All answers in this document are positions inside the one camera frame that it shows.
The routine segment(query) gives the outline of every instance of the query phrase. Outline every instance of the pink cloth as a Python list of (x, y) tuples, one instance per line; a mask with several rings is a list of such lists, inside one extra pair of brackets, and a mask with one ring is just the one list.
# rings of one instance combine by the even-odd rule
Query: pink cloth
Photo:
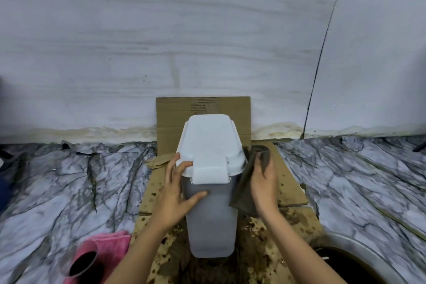
[[(81, 255), (93, 250), (94, 241), (98, 245), (99, 259), (104, 264), (104, 277), (101, 283), (106, 281), (108, 276), (124, 258), (129, 249), (131, 235), (127, 231), (119, 231), (113, 234), (98, 234), (87, 238), (77, 249), (73, 261)], [(65, 278), (63, 284), (77, 284), (75, 278)]]

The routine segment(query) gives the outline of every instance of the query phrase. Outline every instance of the left hand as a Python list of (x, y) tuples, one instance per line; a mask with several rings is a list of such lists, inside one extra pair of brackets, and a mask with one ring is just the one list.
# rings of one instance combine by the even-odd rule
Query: left hand
[(184, 161), (176, 167), (176, 161), (180, 157), (180, 154), (176, 153), (168, 163), (164, 187), (159, 192), (152, 211), (151, 223), (155, 224), (163, 232), (167, 232), (176, 225), (201, 199), (208, 195), (207, 191), (201, 191), (188, 200), (182, 200), (182, 172), (185, 168), (192, 166), (192, 162)]

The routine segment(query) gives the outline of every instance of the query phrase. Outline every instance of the marble patterned flooring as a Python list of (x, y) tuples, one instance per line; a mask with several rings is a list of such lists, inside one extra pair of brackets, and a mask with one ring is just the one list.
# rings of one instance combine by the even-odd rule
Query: marble patterned flooring
[[(360, 240), (409, 284), (426, 283), (426, 136), (277, 143), (329, 231)], [(133, 230), (151, 144), (7, 145), (0, 175), (14, 198), (0, 216), (0, 284), (61, 283), (58, 261), (96, 233)]]

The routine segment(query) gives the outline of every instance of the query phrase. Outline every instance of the white plastic lid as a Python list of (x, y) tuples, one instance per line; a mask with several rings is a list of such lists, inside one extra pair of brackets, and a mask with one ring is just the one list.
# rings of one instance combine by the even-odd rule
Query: white plastic lid
[(193, 161), (183, 176), (192, 184), (227, 184), (246, 159), (234, 122), (227, 115), (194, 115), (185, 123), (176, 162)]

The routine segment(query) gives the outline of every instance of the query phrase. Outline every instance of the person's arm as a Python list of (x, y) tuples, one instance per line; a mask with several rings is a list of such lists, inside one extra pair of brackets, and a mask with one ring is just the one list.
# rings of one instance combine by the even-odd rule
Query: person's arm
[(157, 196), (150, 221), (105, 284), (146, 283), (158, 247), (167, 231), (207, 196), (207, 192), (202, 191), (188, 200), (181, 200), (181, 175), (185, 168), (192, 166), (192, 162), (182, 162), (175, 168), (179, 158), (180, 154), (176, 153), (167, 165), (164, 188)]
[(250, 181), (256, 209), (298, 284), (346, 282), (291, 228), (278, 210), (278, 176), (272, 159), (262, 173), (257, 155)]

